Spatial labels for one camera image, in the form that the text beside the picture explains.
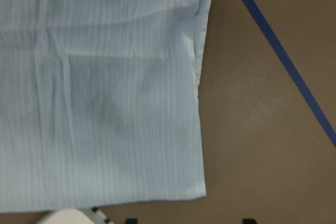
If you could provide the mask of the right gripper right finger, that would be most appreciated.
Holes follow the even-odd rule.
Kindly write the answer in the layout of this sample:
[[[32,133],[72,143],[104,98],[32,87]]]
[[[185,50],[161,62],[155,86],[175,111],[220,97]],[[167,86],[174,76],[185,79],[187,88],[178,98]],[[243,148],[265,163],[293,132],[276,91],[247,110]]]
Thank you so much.
[[[244,218],[242,220],[242,224],[256,224],[256,220],[255,219],[250,219],[250,218]]]

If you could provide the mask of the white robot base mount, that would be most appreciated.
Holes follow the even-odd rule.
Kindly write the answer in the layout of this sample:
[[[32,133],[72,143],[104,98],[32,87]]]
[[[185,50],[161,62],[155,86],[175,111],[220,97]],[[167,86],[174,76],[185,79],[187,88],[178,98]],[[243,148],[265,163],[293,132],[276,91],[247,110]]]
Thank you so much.
[[[48,213],[37,224],[113,223],[99,208],[62,209]]]

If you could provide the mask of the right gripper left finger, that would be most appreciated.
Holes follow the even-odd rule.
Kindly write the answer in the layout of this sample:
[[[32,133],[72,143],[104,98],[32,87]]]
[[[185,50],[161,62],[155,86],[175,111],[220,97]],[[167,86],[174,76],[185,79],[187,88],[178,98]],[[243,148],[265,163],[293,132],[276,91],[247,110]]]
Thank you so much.
[[[138,219],[137,218],[127,218],[124,224],[138,224]]]

